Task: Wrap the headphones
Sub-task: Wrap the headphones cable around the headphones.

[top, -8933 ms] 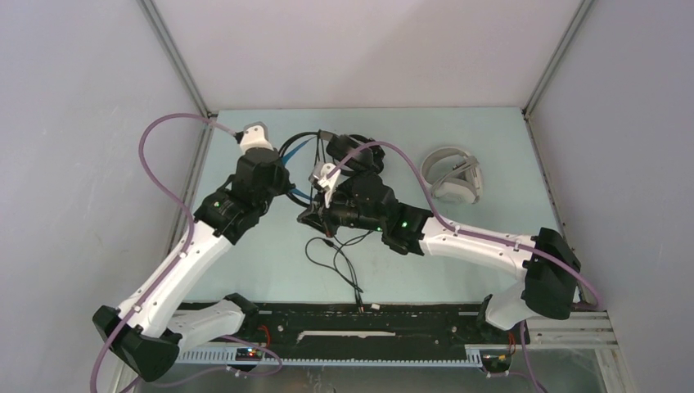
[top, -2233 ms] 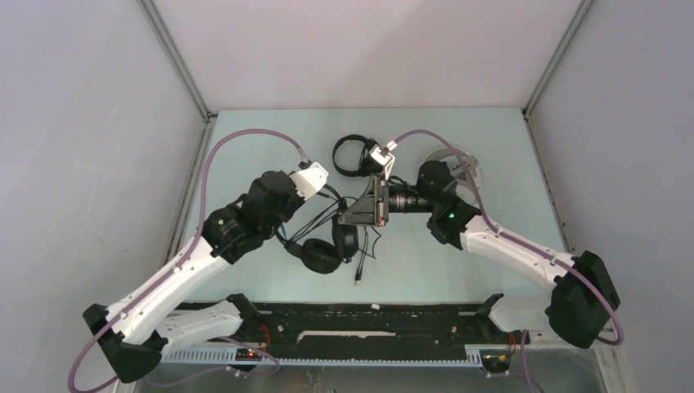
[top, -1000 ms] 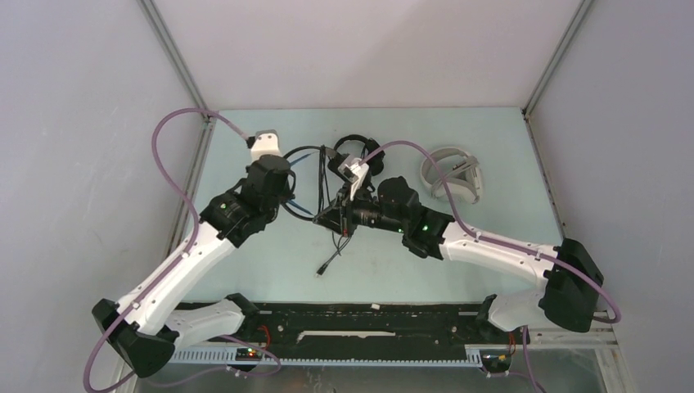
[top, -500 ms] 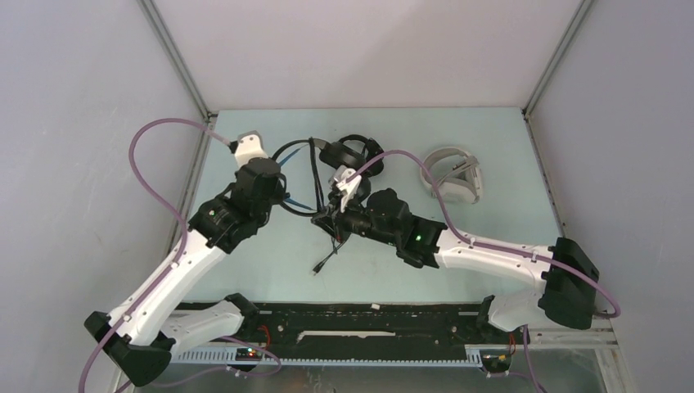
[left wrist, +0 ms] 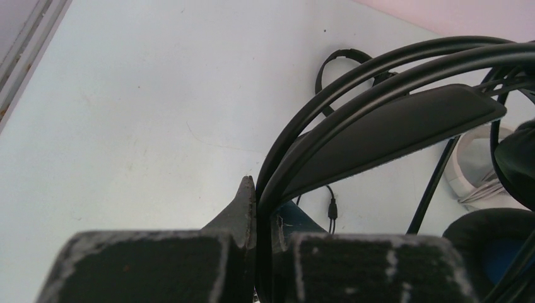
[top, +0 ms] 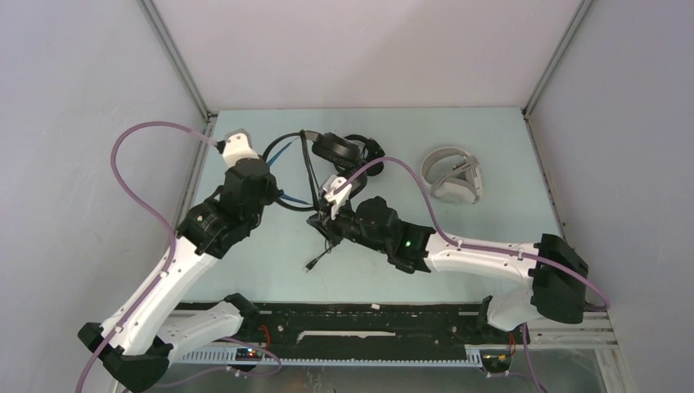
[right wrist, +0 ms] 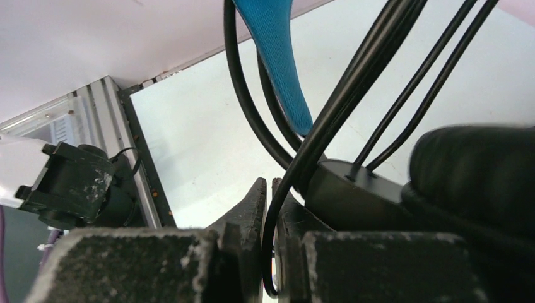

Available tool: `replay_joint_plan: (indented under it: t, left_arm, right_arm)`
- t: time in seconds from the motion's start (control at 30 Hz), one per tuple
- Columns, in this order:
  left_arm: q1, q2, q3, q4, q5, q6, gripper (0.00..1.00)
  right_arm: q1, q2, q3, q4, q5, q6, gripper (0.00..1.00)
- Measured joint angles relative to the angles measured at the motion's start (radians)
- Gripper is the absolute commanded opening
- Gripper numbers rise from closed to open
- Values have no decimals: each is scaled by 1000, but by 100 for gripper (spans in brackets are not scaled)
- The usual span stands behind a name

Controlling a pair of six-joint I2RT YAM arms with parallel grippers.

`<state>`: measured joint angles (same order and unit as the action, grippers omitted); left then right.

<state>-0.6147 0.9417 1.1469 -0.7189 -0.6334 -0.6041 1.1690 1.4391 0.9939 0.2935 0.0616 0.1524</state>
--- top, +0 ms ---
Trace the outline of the blue black headphones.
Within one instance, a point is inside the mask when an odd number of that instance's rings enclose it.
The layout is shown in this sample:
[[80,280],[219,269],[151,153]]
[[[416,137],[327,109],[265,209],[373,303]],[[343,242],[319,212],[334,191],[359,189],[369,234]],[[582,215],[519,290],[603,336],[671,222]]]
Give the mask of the blue black headphones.
[[262,154],[262,158],[268,165],[274,164],[280,156],[280,152],[273,158],[270,156],[276,145],[290,138],[292,140],[297,139],[300,142],[304,167],[309,179],[311,201],[306,202],[304,206],[292,205],[289,196],[285,192],[281,192],[275,202],[284,209],[305,213],[316,211],[318,208],[318,179],[310,154],[329,162],[338,171],[352,171],[360,169],[366,164],[362,159],[360,148],[355,143],[335,133],[300,130],[284,134],[269,143]]

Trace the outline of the white headphones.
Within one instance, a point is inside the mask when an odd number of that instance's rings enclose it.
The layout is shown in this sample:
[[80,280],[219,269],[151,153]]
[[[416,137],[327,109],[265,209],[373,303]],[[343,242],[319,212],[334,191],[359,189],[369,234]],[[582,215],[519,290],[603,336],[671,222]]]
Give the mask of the white headphones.
[[[434,165],[455,156],[460,160],[450,170],[440,176],[432,174]],[[441,147],[432,151],[421,163],[420,175],[430,195],[439,201],[475,204],[483,195],[480,162],[459,147]]]

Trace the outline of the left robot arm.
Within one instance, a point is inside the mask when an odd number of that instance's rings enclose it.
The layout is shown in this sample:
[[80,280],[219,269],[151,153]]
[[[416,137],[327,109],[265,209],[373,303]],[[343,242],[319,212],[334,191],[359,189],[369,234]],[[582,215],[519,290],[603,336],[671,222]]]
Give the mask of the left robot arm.
[[168,322],[192,284],[232,246],[259,226],[279,191],[261,159],[231,166],[225,181],[180,223],[173,245],[119,311],[103,323],[85,323],[80,341],[89,360],[131,392],[144,392],[182,355],[223,337],[248,341],[259,330],[258,308],[236,293],[177,323]]

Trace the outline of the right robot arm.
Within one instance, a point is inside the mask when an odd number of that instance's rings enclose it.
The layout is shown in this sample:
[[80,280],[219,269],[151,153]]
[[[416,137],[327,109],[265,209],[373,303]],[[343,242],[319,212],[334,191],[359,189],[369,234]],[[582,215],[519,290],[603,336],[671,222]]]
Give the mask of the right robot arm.
[[307,223],[330,246],[347,240],[385,255],[404,273],[469,273],[514,282],[502,295],[487,296],[475,321],[481,339],[496,342],[523,323],[540,318],[564,324],[584,320],[588,265],[557,235],[539,242],[497,243],[438,233],[401,220],[386,201],[373,197],[355,210],[324,206]]

